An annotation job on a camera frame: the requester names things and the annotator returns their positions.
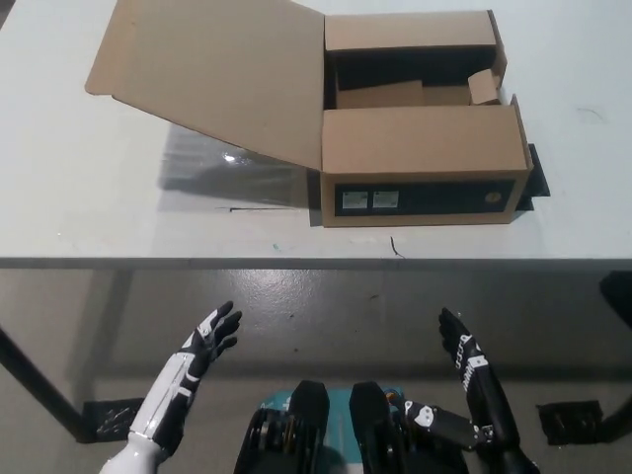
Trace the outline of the white and black left hand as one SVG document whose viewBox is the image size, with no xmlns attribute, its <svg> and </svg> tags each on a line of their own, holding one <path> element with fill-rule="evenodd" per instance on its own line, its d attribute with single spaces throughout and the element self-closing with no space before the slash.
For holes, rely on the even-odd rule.
<svg viewBox="0 0 632 474">
<path fill-rule="evenodd" d="M 242 313 L 227 301 L 211 311 L 167 360 L 130 426 L 130 431 L 172 456 L 183 438 L 186 418 L 211 364 L 237 343 Z"/>
</svg>

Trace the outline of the black right hand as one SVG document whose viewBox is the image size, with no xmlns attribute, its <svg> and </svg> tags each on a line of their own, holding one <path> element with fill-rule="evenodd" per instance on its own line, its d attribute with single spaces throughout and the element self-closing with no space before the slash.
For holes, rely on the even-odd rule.
<svg viewBox="0 0 632 474">
<path fill-rule="evenodd" d="M 511 452 L 520 436 L 509 401 L 473 334 L 446 308 L 438 315 L 442 345 L 450 355 L 466 396 L 468 419 L 438 406 L 406 399 L 400 410 L 422 432 L 466 450 Z"/>
</svg>

